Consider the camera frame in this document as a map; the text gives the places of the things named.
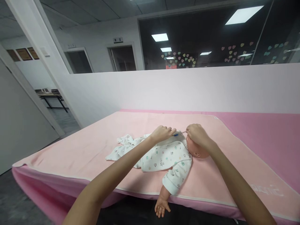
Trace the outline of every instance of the white door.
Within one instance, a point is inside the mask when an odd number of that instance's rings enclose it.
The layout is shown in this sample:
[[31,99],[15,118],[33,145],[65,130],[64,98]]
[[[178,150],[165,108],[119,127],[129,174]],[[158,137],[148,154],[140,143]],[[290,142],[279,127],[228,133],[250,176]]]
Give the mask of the white door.
[[0,174],[59,138],[0,60]]

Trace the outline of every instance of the door frame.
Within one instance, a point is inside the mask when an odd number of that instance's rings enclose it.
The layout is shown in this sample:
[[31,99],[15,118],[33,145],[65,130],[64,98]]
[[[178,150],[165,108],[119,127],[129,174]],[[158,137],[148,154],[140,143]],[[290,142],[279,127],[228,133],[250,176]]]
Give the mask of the door frame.
[[69,48],[69,49],[67,49],[65,52],[79,52],[79,51],[84,51],[84,53],[85,53],[85,55],[86,55],[86,57],[87,57],[88,63],[90,64],[91,70],[92,70],[92,72],[94,73],[95,71],[94,71],[94,69],[93,69],[93,66],[92,66],[92,64],[91,64],[90,58],[88,57],[88,53],[87,53],[85,47]]
[[12,60],[12,58],[10,57],[8,52],[5,50],[5,48],[1,44],[0,44],[0,58],[2,59],[4,65],[11,72],[11,74],[14,76],[16,81],[21,85],[21,87],[24,89],[24,91],[27,93],[27,95],[30,97],[30,99],[34,102],[34,104],[37,106],[37,108],[44,115],[46,120],[48,120],[50,125],[56,131],[56,133],[60,137],[65,135],[65,132],[62,130],[62,128],[59,126],[59,124],[56,122],[56,120],[50,114],[49,110],[43,104],[40,97],[36,94],[35,90],[32,88],[30,83],[27,81],[27,79],[25,78],[25,76],[23,75],[23,73],[21,72],[19,67],[15,64],[15,62]]
[[109,45],[105,45],[105,46],[107,48],[108,55],[109,55],[109,58],[110,58],[110,61],[111,61],[111,64],[112,64],[113,72],[116,72],[117,70],[116,70],[116,65],[115,65],[115,62],[114,62],[114,59],[113,59],[113,56],[112,56],[112,53],[111,53],[111,49],[112,48],[126,47],[126,46],[131,46],[132,47],[135,68],[136,68],[136,70],[139,70],[138,69],[138,61],[137,61],[136,51],[135,51],[135,47],[134,47],[134,42],[124,42],[124,43],[117,43],[117,44],[113,44],[113,45],[109,44]]

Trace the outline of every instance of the printed baby garment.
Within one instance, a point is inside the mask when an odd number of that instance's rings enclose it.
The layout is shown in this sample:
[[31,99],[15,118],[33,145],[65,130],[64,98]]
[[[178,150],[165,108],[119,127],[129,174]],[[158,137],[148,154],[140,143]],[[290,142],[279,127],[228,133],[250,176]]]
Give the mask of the printed baby garment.
[[[145,134],[143,137],[136,139],[133,139],[130,135],[118,138],[117,142],[122,144],[122,146],[115,147],[105,159],[117,161],[149,135]],[[134,168],[141,168],[143,172],[172,168],[162,179],[162,184],[171,195],[177,193],[192,166],[192,156],[187,150],[188,146],[185,137],[180,131],[177,131],[174,135],[156,144],[134,166]]]

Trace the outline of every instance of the hand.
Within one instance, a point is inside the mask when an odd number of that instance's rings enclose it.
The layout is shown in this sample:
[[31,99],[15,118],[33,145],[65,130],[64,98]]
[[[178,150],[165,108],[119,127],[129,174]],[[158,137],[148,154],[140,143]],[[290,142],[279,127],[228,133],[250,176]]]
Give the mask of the hand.
[[172,137],[172,135],[176,132],[176,129],[172,129],[171,127],[163,127],[162,125],[155,129],[152,134],[149,136],[156,144],[167,140]]
[[156,215],[160,218],[160,215],[162,217],[165,216],[165,209],[168,210],[168,212],[171,212],[170,208],[169,208],[169,204],[168,201],[165,200],[163,197],[159,196],[158,200],[156,202],[155,205],[155,212]]
[[200,124],[191,124],[187,127],[187,134],[198,145],[209,150],[216,143],[208,136]]

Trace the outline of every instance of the pink bed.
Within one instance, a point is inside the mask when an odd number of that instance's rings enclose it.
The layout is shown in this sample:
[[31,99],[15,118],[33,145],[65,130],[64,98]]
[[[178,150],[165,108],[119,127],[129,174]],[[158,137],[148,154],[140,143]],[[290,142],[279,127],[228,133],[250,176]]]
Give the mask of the pink bed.
[[[300,115],[229,112],[170,112],[152,113],[206,114],[218,117],[241,141],[256,153],[291,188],[300,193],[298,159],[300,158]],[[82,134],[89,127],[81,130]],[[81,190],[89,183],[85,179],[66,178],[30,169],[28,166],[13,167],[13,175],[23,191],[55,223],[61,224]],[[156,195],[137,194],[116,189],[103,207],[112,205],[125,195],[156,199]],[[240,218],[236,207],[217,203],[171,197],[171,201],[217,215]],[[298,224],[287,218],[276,218],[279,224]]]

